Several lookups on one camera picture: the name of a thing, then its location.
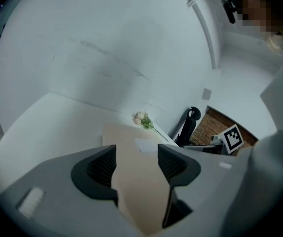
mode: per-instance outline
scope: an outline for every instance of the white flower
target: white flower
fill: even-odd
[[[138,118],[135,118],[134,122],[135,122],[136,124],[141,124],[141,120],[138,119]]]
[[[143,120],[145,117],[145,113],[144,112],[138,112],[136,115],[137,119]]]

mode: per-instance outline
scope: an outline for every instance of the white table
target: white table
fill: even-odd
[[[120,114],[49,93],[33,104],[0,141],[0,193],[39,163],[102,145],[102,127],[141,127]],[[156,124],[155,128],[176,145]]]

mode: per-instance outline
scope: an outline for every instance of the beige paper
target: beige paper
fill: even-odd
[[[103,146],[116,144],[117,148],[112,188],[118,192],[119,210],[133,226],[150,235],[162,230],[169,184],[158,165],[158,154],[141,153],[135,138],[162,143],[154,131],[119,124],[103,127]]]

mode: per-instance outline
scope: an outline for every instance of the small white tag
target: small white tag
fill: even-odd
[[[231,164],[225,163],[225,162],[223,162],[223,161],[221,161],[221,162],[219,163],[219,166],[221,166],[221,167],[223,167],[223,168],[228,168],[228,169],[231,169],[231,167],[232,167]]]

